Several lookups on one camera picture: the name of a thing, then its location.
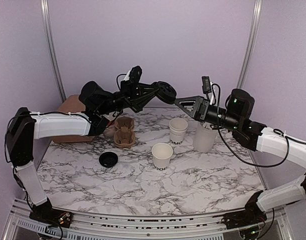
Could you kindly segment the white paper coffee cup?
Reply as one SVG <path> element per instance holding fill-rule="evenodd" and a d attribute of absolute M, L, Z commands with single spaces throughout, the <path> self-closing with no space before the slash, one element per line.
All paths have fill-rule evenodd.
<path fill-rule="evenodd" d="M 152 149 L 153 166 L 157 171 L 165 171 L 170 164 L 173 148 L 167 143 L 157 143 Z"/>

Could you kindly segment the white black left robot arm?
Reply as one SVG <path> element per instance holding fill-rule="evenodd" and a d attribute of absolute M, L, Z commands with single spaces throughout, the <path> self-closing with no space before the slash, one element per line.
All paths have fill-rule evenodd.
<path fill-rule="evenodd" d="M 33 163 L 34 141 L 48 137 L 87 136 L 102 134 L 124 109 L 138 113 L 162 92 L 161 84 L 123 80 L 119 91 L 103 90 L 95 81 L 87 82 L 78 97 L 82 112 L 32 112 L 27 107 L 17 110 L 9 121 L 4 137 L 4 155 L 13 165 L 13 176 L 32 202 L 31 216 L 46 223 L 62 222 L 64 211 L 53 208 L 38 178 Z"/>

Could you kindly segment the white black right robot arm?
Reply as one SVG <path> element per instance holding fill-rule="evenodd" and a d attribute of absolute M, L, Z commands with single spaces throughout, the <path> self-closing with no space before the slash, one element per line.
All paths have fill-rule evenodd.
<path fill-rule="evenodd" d="M 289 161 L 306 170 L 306 141 L 250 120 L 255 99 L 248 92 L 233 89 L 226 108 L 212 105 L 202 96 L 177 98 L 174 103 L 192 119 L 230 131 L 242 147 L 280 157 L 280 164 Z M 291 182 L 254 193 L 240 211 L 238 220 L 251 224 L 257 218 L 264 218 L 270 209 L 301 200 L 306 200 L 306 172 Z"/>

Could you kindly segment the black plastic cup lid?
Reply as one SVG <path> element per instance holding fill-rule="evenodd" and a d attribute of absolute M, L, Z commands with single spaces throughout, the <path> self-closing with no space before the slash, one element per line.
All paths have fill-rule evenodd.
<path fill-rule="evenodd" d="M 158 81 L 157 87 L 158 91 L 156 92 L 156 97 L 159 100 L 169 105 L 175 103 L 177 92 L 169 83 Z"/>

